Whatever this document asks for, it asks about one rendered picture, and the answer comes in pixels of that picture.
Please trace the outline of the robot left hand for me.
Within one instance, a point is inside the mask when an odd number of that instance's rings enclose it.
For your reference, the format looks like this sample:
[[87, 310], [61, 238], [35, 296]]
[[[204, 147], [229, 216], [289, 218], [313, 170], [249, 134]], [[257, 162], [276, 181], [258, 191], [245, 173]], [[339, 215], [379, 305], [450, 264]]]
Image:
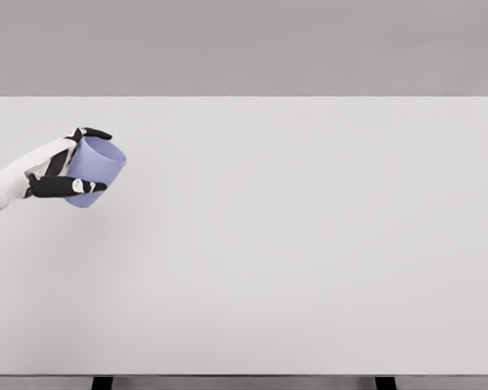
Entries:
[[67, 171], [83, 140], [109, 141], [112, 135], [94, 128], [76, 128], [16, 159], [6, 168], [11, 199], [76, 197], [107, 189], [104, 183], [68, 176]]

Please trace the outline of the light purple cup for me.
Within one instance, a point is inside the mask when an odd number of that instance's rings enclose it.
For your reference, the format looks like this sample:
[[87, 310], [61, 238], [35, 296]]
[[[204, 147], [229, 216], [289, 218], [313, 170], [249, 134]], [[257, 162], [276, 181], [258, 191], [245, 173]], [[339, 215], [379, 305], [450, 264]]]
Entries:
[[76, 147], [67, 176], [111, 186], [126, 162], [124, 152], [111, 141], [84, 136]]

